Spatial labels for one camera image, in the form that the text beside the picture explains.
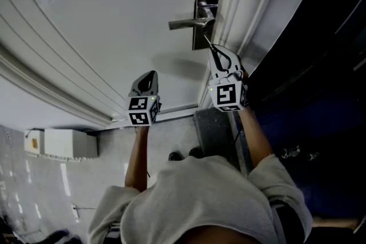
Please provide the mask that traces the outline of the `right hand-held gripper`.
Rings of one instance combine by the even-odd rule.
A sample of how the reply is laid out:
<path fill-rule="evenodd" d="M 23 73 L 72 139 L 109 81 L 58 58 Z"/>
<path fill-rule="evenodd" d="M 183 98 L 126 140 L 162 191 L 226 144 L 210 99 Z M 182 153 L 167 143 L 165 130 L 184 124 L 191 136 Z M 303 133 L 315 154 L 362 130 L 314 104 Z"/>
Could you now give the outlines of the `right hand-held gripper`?
<path fill-rule="evenodd" d="M 209 45 L 209 63 L 213 80 L 209 82 L 208 91 L 213 106 L 222 112 L 247 107 L 248 85 L 244 83 L 238 55 L 221 45 Z"/>

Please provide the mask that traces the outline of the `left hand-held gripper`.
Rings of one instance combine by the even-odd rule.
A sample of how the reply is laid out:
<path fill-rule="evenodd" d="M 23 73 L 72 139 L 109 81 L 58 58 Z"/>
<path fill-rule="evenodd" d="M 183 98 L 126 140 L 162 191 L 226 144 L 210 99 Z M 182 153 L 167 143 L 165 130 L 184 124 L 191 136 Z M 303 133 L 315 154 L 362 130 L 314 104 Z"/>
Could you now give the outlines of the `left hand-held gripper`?
<path fill-rule="evenodd" d="M 128 98 L 128 118 L 132 126 L 151 126 L 160 112 L 158 74 L 146 72 L 132 84 Z"/>

